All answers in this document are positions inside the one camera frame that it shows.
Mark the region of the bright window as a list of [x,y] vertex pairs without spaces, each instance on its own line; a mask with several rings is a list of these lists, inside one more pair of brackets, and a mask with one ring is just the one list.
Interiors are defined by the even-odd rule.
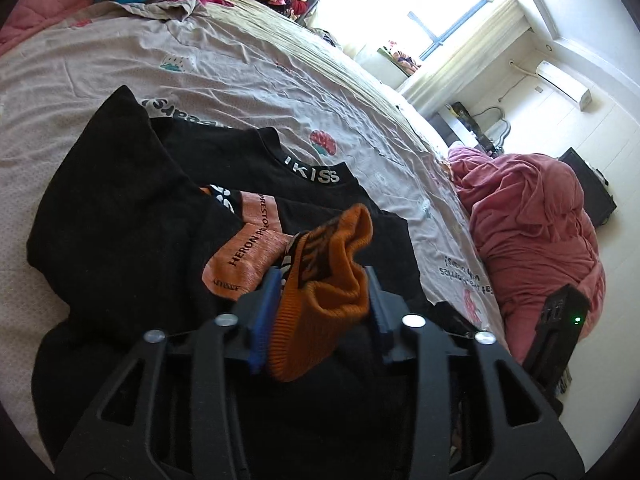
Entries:
[[385,46],[423,60],[491,0],[319,0],[312,24],[351,58]]

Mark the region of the black sweatshirt with orange patches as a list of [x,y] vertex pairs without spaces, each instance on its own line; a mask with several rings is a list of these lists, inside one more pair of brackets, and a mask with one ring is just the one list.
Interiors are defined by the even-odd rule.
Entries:
[[[127,88],[96,111],[52,178],[27,260],[68,305],[32,375],[39,431],[58,457],[89,403],[147,330],[178,335],[231,310],[297,234],[352,205],[371,243],[356,260],[411,311],[431,309],[408,223],[382,210],[345,164],[288,159],[273,128],[151,117]],[[380,370],[363,326],[301,378],[235,388],[256,479],[403,479],[412,459],[413,364]]]

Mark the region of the pinkish-grey printed bed sheet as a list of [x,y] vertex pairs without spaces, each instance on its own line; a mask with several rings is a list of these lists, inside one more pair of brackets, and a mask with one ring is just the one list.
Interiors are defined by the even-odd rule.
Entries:
[[250,0],[97,3],[1,59],[1,402],[38,457],[30,380],[41,339],[66,315],[26,260],[37,205],[99,105],[127,86],[154,117],[273,127],[288,158],[344,162],[408,222],[421,285],[504,333],[447,145],[397,92],[318,36]]

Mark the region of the white wall air conditioner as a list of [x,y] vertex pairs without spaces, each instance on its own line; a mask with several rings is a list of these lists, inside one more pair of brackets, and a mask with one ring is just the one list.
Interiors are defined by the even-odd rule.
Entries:
[[590,90],[558,66],[548,61],[541,61],[536,67],[535,74],[538,78],[555,88],[556,91],[559,91],[581,112],[591,104],[592,96]]

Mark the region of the black box on floor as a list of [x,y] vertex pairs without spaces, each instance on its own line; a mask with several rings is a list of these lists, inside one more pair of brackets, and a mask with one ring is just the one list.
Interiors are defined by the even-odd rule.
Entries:
[[570,166],[584,192],[584,208],[593,226],[604,226],[617,208],[613,195],[608,189],[608,180],[599,170],[594,169],[574,148],[569,148],[559,157]]

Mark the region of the crumpled pink blanket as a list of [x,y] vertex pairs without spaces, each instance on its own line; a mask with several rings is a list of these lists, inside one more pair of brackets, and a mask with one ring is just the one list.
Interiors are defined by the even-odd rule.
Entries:
[[491,158],[464,146],[450,148],[448,160],[514,360],[525,360],[544,303],[566,285],[589,301],[580,332],[587,337],[602,315],[606,284],[573,169],[544,154]]

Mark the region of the white side table with items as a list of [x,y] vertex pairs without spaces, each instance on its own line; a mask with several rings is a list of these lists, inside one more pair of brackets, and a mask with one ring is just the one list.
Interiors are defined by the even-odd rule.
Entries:
[[490,157],[503,154],[504,141],[511,132],[511,124],[500,106],[470,113],[461,102],[454,102],[444,105],[427,121],[447,148],[476,148]]

